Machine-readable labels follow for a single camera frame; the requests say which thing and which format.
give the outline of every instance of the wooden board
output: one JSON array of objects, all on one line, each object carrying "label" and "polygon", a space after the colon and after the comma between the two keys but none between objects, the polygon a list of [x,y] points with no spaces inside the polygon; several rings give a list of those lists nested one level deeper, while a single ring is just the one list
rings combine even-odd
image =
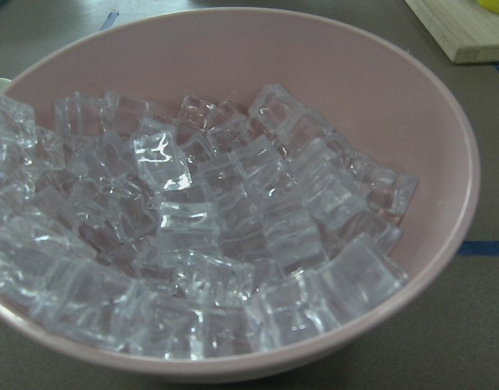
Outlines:
[{"label": "wooden board", "polygon": [[406,0],[453,63],[499,61],[499,15],[476,0]]}]

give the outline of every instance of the pink bowl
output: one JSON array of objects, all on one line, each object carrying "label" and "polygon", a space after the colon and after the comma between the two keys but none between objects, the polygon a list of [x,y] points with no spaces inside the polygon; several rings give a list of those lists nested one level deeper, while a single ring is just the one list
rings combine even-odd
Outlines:
[{"label": "pink bowl", "polygon": [[226,382],[293,369],[336,351],[417,297],[466,235],[479,195],[479,156],[450,91],[388,42],[336,21],[290,11],[217,8],[166,15],[99,33],[18,76],[10,97],[53,126],[52,104],[81,91],[114,90],[159,103],[169,115],[191,93],[248,106],[282,84],[319,109],[358,149],[413,173],[419,187],[392,258],[410,283],[352,323],[266,353],[164,361],[105,352],[54,336],[0,299],[0,317],[26,336],[76,358],[188,382]]}]

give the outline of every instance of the gray tabletop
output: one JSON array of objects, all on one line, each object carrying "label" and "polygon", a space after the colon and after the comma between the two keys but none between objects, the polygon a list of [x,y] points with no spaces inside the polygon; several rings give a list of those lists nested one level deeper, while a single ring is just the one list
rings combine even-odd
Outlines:
[{"label": "gray tabletop", "polygon": [[[222,6],[326,16],[377,34],[428,66],[461,103],[479,144],[482,187],[467,239],[499,241],[499,72],[493,64],[453,65],[403,0],[10,0],[0,7],[0,77],[12,79],[101,28]],[[0,389],[198,387],[80,362],[41,347],[0,321]],[[499,389],[499,255],[474,251],[457,256],[409,307],[329,357],[221,388]]]}]

